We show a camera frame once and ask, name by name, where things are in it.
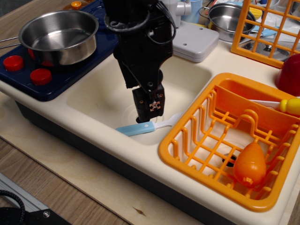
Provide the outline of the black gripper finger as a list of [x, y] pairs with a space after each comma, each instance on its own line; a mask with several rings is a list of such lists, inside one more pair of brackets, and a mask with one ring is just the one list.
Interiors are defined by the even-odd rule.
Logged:
[[150, 120], [148, 94], [142, 88], [134, 89], [132, 93], [139, 121], [148, 122]]
[[159, 84], [157, 90], [150, 96], [148, 107], [150, 119], [164, 114], [165, 90], [162, 84]]

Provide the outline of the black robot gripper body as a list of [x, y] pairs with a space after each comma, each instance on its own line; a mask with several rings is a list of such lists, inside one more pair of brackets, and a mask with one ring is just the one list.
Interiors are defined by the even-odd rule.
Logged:
[[140, 86], [154, 93], [162, 82], [161, 65], [172, 56], [172, 24], [161, 12], [150, 13], [145, 27], [130, 34], [118, 35], [114, 49], [126, 87]]

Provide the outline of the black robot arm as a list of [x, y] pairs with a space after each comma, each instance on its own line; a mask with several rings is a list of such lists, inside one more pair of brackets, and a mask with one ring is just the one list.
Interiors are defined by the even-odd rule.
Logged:
[[160, 0], [105, 0], [105, 25], [117, 35], [113, 51], [126, 87], [132, 89], [137, 121], [162, 116], [165, 91], [161, 65], [173, 54], [176, 27]]

